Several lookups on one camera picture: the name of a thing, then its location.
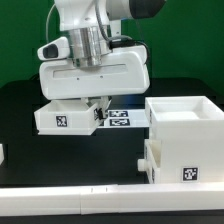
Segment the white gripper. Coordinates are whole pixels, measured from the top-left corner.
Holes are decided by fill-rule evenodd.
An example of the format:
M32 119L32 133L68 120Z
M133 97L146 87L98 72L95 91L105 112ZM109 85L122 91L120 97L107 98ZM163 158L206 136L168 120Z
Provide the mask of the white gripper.
M96 67L76 68L70 59L44 62L40 84L49 100L102 97L98 115L106 119L113 95L144 93L149 85L144 46L115 48Z

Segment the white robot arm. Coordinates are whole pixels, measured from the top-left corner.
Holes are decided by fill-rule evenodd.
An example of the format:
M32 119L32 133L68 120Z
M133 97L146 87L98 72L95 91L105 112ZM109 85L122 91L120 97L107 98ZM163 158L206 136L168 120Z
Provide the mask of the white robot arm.
M38 49L43 95L49 100L139 94L149 85L147 47L110 36L114 20L154 17L166 0L54 0L58 39Z

